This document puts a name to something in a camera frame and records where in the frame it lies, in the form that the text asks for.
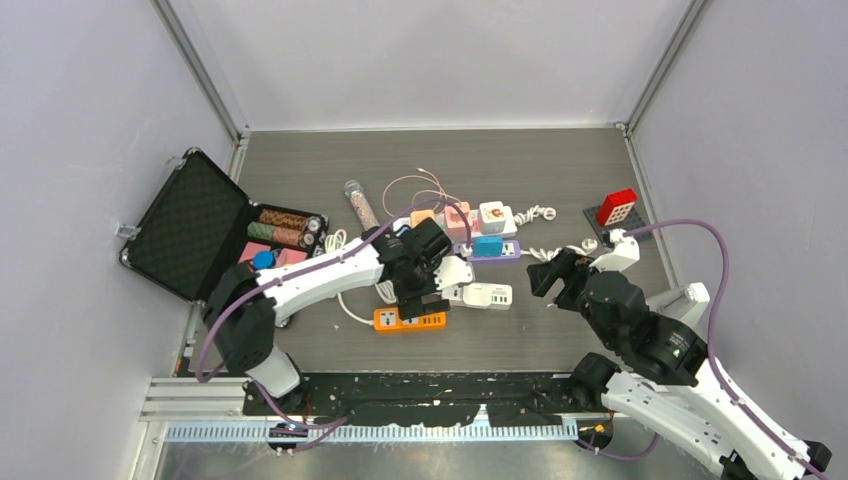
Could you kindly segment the blue plug adapter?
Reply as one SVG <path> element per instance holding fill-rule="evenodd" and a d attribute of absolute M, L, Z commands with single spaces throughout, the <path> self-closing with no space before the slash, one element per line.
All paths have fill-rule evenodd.
<path fill-rule="evenodd" d="M 502 255 L 504 240 L 499 236 L 481 236 L 474 239 L 472 254 L 480 258 L 495 258 Z"/>

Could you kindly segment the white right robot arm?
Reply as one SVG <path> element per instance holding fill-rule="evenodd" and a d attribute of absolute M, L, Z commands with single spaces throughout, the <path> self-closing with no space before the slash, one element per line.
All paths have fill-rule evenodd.
<path fill-rule="evenodd" d="M 767 418 L 686 323 L 651 309 L 641 288 L 573 251 L 527 268 L 534 296 L 578 313 L 617 361 L 587 354 L 568 379 L 574 403 L 630 416 L 723 479 L 824 478 L 832 458 Z"/>

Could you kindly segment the white cube socket adapter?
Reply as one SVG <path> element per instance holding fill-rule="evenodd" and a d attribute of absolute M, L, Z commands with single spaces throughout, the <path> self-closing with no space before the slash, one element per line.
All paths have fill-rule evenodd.
<path fill-rule="evenodd" d="M 478 207 L 480 233 L 500 236 L 506 229 L 507 212 L 501 201 L 482 202 Z"/>

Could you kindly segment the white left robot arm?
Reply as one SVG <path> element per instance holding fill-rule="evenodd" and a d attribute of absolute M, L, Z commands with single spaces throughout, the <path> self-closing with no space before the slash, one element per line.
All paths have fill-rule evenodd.
<path fill-rule="evenodd" d="M 401 320 L 446 312 L 435 294 L 474 279 L 472 265 L 453 250 L 432 220 L 400 234 L 372 227 L 334 252 L 292 266 L 253 271 L 229 268 L 208 302 L 201 355 L 217 349 L 228 372 L 258 382 L 280 412 L 298 412 L 307 398 L 302 375 L 274 340 L 279 321 L 348 290 L 390 282 Z"/>

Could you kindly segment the tan cube socket adapter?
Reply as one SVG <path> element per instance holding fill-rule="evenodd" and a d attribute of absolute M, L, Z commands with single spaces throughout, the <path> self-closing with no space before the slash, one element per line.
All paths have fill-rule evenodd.
<path fill-rule="evenodd" d="M 432 209 L 422 209 L 422 210 L 412 211 L 410 213 L 410 217 L 409 217 L 410 226 L 412 228 L 414 228 L 417 225 L 419 225 L 420 223 L 422 223 L 424 220 L 433 219 L 434 216 L 435 216 L 435 212 Z"/>

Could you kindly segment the pink charger with cable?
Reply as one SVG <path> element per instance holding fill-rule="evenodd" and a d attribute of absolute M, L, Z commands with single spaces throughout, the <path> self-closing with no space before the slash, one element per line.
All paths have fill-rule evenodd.
<path fill-rule="evenodd" d="M 415 181 L 420 182 L 422 185 L 425 185 L 424 188 L 417 190 L 412 194 L 410 198 L 410 203 L 415 204 L 419 197 L 426 196 L 428 199 L 442 199 L 448 200 L 453 203 L 460 203 L 461 200 L 450 194 L 445 187 L 442 185 L 440 179 L 431 171 L 426 170 L 421 167 L 417 167 L 415 172 L 412 174 L 402 175 L 397 178 L 392 179 L 388 182 L 388 184 L 383 188 L 382 193 L 380 195 L 380 203 L 383 212 L 387 215 L 394 216 L 393 211 L 389 208 L 387 202 L 387 196 L 390 190 L 398 184 L 403 182 Z"/>

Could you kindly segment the white plug adapter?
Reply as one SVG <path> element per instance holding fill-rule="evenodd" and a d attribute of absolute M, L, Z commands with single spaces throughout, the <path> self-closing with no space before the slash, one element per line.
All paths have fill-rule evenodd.
<path fill-rule="evenodd" d="M 469 308 L 488 309 L 493 302 L 494 287 L 488 283 L 471 283 L 462 288 L 462 303 Z"/>

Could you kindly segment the pink cube socket adapter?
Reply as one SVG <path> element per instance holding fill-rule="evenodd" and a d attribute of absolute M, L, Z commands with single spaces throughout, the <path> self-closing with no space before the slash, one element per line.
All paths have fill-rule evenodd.
<path fill-rule="evenodd" d="M 477 233 L 480 228 L 476 212 L 471 209 L 470 204 L 466 201 L 459 202 L 458 206 L 468 220 L 471 232 Z M 465 223 L 453 207 L 446 206 L 444 208 L 444 229 L 454 241 L 462 242 L 467 239 Z"/>

